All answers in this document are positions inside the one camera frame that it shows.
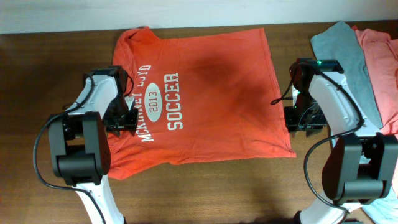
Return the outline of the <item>orange soccer t-shirt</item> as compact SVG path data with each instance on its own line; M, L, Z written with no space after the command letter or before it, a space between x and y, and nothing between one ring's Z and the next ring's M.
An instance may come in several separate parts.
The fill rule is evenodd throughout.
M113 63L133 79L135 132L109 135L109 176L123 180L154 166L295 157L263 29L161 39L131 29Z

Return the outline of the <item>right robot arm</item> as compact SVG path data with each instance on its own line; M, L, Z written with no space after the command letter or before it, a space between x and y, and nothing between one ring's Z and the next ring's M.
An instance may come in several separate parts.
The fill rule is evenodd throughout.
M294 223L346 223L347 215L385 198L390 192L397 160L397 139L383 134L365 115L349 89L337 60L299 58L289 68L293 106L284 108L290 133L307 136L330 128L330 136L315 143L303 162L305 180L316 196L298 211ZM321 192L308 174L311 153L322 144L332 144L322 169Z

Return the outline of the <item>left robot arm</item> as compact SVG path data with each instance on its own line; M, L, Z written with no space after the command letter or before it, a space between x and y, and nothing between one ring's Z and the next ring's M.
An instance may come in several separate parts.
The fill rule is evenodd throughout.
M120 66L86 73L72 105L46 126L53 173L83 202L92 223L125 223L109 185L111 153L107 135L135 133L138 110L129 97L132 78Z

